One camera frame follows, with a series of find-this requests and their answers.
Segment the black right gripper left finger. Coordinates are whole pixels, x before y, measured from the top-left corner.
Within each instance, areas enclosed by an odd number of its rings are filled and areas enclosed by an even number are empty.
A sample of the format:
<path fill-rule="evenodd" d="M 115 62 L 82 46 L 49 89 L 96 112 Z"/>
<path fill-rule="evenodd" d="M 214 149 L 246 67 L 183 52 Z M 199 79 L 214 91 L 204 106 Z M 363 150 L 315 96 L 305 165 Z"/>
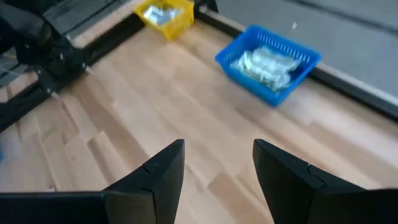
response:
<path fill-rule="evenodd" d="M 182 190 L 185 142 L 178 139 L 105 188 L 109 224 L 174 224 Z"/>

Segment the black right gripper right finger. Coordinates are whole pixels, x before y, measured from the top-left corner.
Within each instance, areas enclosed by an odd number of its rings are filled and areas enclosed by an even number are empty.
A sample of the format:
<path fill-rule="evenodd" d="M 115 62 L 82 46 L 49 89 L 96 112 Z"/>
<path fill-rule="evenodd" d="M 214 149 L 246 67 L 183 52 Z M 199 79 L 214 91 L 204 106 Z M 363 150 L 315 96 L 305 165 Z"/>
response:
<path fill-rule="evenodd" d="M 307 224 L 313 199 L 321 190 L 364 190 L 263 139 L 254 140 L 252 158 L 275 224 Z"/>

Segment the blue plastic basket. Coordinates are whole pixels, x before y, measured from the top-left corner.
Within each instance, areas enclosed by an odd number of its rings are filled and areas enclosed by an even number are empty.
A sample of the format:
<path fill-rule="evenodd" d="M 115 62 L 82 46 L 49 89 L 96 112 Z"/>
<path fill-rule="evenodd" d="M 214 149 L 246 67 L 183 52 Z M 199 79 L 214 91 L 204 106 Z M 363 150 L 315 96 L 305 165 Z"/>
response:
<path fill-rule="evenodd" d="M 240 58 L 244 51 L 253 52 L 259 47 L 267 47 L 278 54 L 300 60 L 300 65 L 295 70 L 288 72 L 291 76 L 289 87 L 282 91 L 272 91 L 260 84 L 254 75 L 247 75 L 230 67 L 231 63 Z M 226 48 L 220 51 L 215 60 L 231 80 L 269 105 L 276 107 L 297 88 L 309 72 L 315 68 L 321 58 L 318 52 L 306 46 L 292 42 L 260 26 L 251 25 Z"/>

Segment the yellow plastic basket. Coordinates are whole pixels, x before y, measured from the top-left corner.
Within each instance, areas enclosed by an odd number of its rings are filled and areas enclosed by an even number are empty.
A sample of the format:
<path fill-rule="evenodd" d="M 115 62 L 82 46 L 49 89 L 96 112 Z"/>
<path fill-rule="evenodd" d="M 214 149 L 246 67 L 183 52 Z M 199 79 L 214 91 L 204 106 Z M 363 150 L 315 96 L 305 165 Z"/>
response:
<path fill-rule="evenodd" d="M 160 25 L 156 25 L 144 17 L 144 11 L 149 6 L 160 9 L 164 5 L 182 8 L 183 12 L 173 20 Z M 167 40 L 174 40 L 193 24 L 193 9 L 194 3 L 190 0 L 145 0 L 136 6 L 134 12 L 147 26 L 159 31 Z"/>

